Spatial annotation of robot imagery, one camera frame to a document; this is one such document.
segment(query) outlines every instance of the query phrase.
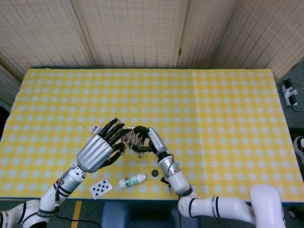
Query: cable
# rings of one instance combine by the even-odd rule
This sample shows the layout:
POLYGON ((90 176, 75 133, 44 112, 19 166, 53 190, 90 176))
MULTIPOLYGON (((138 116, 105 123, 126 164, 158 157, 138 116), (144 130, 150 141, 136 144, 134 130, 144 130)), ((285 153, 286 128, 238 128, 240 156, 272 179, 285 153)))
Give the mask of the cable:
POLYGON ((67 218, 67 217, 61 217, 61 216, 59 216, 59 215, 56 215, 56 218, 58 218, 58 219, 69 220, 69 221, 71 221, 71 222, 90 222, 90 223, 94 223, 94 224, 96 224, 97 226, 103 228, 99 223, 94 222, 94 221, 90 221, 90 220, 84 220, 84 219, 70 219, 70 218, 67 218))
POLYGON ((59 198, 59 185, 61 183, 61 180, 64 178, 64 176, 71 170, 71 169, 74 169, 76 166, 75 165, 72 165, 70 168, 67 169, 67 171, 65 171, 61 177, 58 179, 58 183, 57 183, 57 187, 56 187, 56 190, 55 190, 55 212, 58 213, 59 212, 59 201, 60 201, 60 198, 59 198))
POLYGON ((297 112, 304 112, 304 110, 299 110, 299 109, 296 109, 294 106, 293 106, 293 109, 297 112))
POLYGON ((291 82, 291 84, 296 84, 297 86, 301 87, 299 84, 295 83, 295 82, 291 82))
POLYGON ((174 162, 174 155, 173 155, 173 154, 171 154, 171 155, 172 155, 172 161, 171 161, 171 163, 170 163, 170 165, 169 165, 169 168, 168 168, 167 172, 165 173, 166 176, 168 175, 169 170, 170 170, 170 167, 172 166, 172 164, 173 164, 173 162, 174 162))

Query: spade playing card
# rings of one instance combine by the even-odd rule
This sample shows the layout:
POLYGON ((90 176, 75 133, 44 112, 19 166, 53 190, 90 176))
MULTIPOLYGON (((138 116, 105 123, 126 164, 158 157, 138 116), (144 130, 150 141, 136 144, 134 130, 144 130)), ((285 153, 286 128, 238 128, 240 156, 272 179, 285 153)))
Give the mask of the spade playing card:
POLYGON ((95 185, 90 187, 90 192, 93 198, 96 200, 102 195, 106 194, 109 190, 112 189, 112 185, 109 180, 105 177, 95 185))

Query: playing card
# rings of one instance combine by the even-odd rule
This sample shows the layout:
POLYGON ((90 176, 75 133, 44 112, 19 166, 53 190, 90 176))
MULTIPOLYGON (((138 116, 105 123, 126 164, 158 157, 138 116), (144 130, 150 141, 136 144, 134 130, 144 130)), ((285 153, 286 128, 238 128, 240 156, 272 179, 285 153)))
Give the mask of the playing card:
POLYGON ((112 189, 112 185, 109 180, 105 177, 95 185, 90 187, 90 192, 93 198, 96 200, 102 195, 106 194, 109 190, 112 189))
POLYGON ((98 124, 94 124, 94 126, 91 127, 90 130, 93 134, 97 134, 101 131, 101 126, 99 126, 98 124))

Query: black robotic finger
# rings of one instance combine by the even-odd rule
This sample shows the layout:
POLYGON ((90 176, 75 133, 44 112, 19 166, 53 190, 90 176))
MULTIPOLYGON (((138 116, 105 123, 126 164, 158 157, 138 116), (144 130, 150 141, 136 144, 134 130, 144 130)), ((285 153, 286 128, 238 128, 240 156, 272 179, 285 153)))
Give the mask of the black robotic finger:
POLYGON ((117 159, 119 159, 120 155, 121 155, 120 152, 117 152, 116 154, 114 154, 111 158, 109 158, 108 160, 106 160, 104 162, 104 164, 100 167, 100 169, 105 166, 112 165, 117 159))
POLYGON ((124 126, 124 123, 120 123, 118 124, 117 126, 113 127, 109 132, 108 134, 106 134, 105 136, 105 140, 109 140, 115 133, 117 133, 117 131, 121 128, 123 128, 124 126))
POLYGON ((117 151, 117 150, 120 150, 122 148, 125 148, 125 144, 123 142, 120 142, 118 144, 115 144, 114 146, 112 146, 113 148, 113 151, 117 151))
POLYGON ((122 131, 120 131, 119 133, 117 133, 116 135, 114 135, 110 140, 109 140, 109 144, 113 145, 114 143, 116 143, 123 135, 131 132, 132 129, 128 128, 128 129, 123 129, 122 131))
POLYGON ((137 126, 135 128, 133 128, 133 131, 135 134, 137 133, 143 133, 143 134, 148 134, 149 129, 143 126, 137 126))
POLYGON ((104 137, 108 130, 118 121, 118 119, 113 119, 104 126, 104 128, 98 133, 100 137, 104 137))
POLYGON ((153 144, 153 142, 151 140, 149 141, 149 147, 151 148, 150 151, 153 151, 153 153, 157 152, 157 150, 156 150, 156 148, 155 148, 155 146, 154 146, 154 144, 153 144))
POLYGON ((136 151, 136 152, 151 152, 152 148, 150 146, 143 146, 138 148, 138 146, 133 146, 132 150, 136 151))
POLYGON ((115 144, 114 146, 112 146, 113 148, 113 152, 115 151, 118 151, 116 152, 116 154, 114 154, 111 158, 109 158, 108 160, 106 160, 104 162, 104 164, 100 167, 103 168, 105 166, 108 166, 108 165, 112 165, 117 159, 119 159, 120 155, 124 152, 125 150, 125 144, 123 142, 120 142, 118 144, 115 144))
POLYGON ((137 137, 138 137, 139 139, 141 139, 142 143, 144 143, 144 141, 145 141, 146 138, 147 138, 147 134, 139 133, 137 137))

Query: power strip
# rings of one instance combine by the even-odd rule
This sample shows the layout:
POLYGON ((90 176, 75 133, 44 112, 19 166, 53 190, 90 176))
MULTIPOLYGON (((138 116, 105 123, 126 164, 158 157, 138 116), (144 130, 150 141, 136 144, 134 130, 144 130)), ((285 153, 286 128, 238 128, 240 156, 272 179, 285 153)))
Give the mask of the power strip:
POLYGON ((297 106, 298 103, 296 101, 295 96, 298 94, 298 91, 293 88, 291 80, 288 79, 286 81, 283 81, 282 85, 281 85, 281 88, 282 88, 282 91, 283 91, 283 94, 284 94, 286 104, 288 106, 297 106))

